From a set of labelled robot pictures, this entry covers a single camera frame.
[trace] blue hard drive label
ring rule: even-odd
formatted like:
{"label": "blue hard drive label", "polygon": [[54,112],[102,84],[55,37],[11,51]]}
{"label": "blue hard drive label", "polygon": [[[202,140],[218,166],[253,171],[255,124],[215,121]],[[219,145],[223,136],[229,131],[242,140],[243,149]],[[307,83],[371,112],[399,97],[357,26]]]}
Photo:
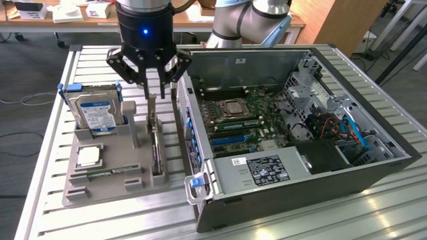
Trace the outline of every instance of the blue hard drive label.
{"label": "blue hard drive label", "polygon": [[290,180],[290,175],[278,155],[246,160],[254,182],[258,186]]}
{"label": "blue hard drive label", "polygon": [[108,101],[86,102],[80,104],[88,128],[99,133],[110,132],[116,128],[115,116],[108,112]]}

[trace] hard drive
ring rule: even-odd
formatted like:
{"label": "hard drive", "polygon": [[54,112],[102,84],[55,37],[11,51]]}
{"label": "hard drive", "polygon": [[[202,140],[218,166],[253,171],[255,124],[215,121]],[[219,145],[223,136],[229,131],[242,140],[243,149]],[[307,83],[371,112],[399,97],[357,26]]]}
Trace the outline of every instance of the hard drive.
{"label": "hard drive", "polygon": [[115,133],[116,126],[126,124],[122,114],[120,84],[83,86],[71,84],[59,94],[66,100],[79,129],[90,129],[94,136]]}

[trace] motherboard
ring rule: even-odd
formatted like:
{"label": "motherboard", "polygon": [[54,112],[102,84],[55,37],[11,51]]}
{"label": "motherboard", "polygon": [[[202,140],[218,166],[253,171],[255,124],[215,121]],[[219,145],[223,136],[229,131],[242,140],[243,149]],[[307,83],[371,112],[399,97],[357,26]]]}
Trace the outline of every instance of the motherboard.
{"label": "motherboard", "polygon": [[217,158],[285,148],[295,140],[278,109],[277,96],[278,92],[263,86],[199,94]]}

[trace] metal slotted table surface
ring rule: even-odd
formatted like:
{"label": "metal slotted table surface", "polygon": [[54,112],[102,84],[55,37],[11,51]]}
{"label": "metal slotted table surface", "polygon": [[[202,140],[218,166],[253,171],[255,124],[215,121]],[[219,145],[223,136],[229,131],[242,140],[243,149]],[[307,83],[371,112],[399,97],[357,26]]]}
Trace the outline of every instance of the metal slotted table surface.
{"label": "metal slotted table surface", "polygon": [[[409,168],[359,194],[198,233],[194,208],[187,203],[183,186],[185,164],[167,90],[166,99],[157,101],[157,112],[165,124],[171,187],[150,195],[64,208],[62,197],[75,120],[58,96],[15,239],[423,239],[427,236],[427,131],[345,54],[329,45],[314,46],[423,154]],[[62,83],[112,84],[120,80],[106,63],[112,47],[83,46],[82,50],[70,50]],[[150,72],[147,76],[153,79],[150,92],[159,94],[158,74]],[[323,81],[334,93],[343,92],[326,72]],[[122,84],[124,100],[136,101],[136,120],[141,120],[147,114],[145,91],[124,81]]]}

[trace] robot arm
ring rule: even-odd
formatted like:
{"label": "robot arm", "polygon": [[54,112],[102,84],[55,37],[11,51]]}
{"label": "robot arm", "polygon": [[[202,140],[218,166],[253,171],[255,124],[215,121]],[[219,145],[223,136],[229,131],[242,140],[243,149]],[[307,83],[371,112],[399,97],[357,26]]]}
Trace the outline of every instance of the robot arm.
{"label": "robot arm", "polygon": [[215,21],[207,48],[239,48],[242,37],[273,47],[291,23],[293,0],[217,0]]}
{"label": "robot arm", "polygon": [[[166,97],[166,85],[178,82],[190,64],[191,56],[177,48],[174,42],[174,15],[182,13],[197,0],[174,8],[171,0],[118,0],[116,13],[122,35],[122,48],[111,49],[107,63],[128,84],[138,84],[150,97],[147,69],[159,73],[161,96]],[[166,65],[177,55],[178,63],[166,71]],[[124,56],[138,67],[135,71]]]}

